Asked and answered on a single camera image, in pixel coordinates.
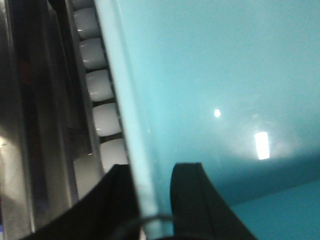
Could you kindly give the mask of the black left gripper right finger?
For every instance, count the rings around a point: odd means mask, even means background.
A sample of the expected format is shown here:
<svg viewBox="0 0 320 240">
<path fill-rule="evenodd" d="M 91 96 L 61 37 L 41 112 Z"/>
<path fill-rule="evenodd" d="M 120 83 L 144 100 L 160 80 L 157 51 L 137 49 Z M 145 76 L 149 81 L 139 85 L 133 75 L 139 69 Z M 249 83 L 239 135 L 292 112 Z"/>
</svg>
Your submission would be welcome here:
<svg viewBox="0 0 320 240">
<path fill-rule="evenodd" d="M 174 234 L 199 240 L 254 240 L 201 163 L 177 163 L 170 181 Z"/>
</svg>

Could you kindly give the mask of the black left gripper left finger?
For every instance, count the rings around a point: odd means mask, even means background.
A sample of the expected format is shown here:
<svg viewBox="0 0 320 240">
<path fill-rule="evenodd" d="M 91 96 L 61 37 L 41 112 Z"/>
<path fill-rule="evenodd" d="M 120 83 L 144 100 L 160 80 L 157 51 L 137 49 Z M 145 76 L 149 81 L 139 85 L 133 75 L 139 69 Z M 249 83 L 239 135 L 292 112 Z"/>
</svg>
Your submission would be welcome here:
<svg viewBox="0 0 320 240">
<path fill-rule="evenodd" d="M 26 240 L 108 240 L 140 215 L 129 165 L 114 165 L 72 208 Z"/>
</svg>

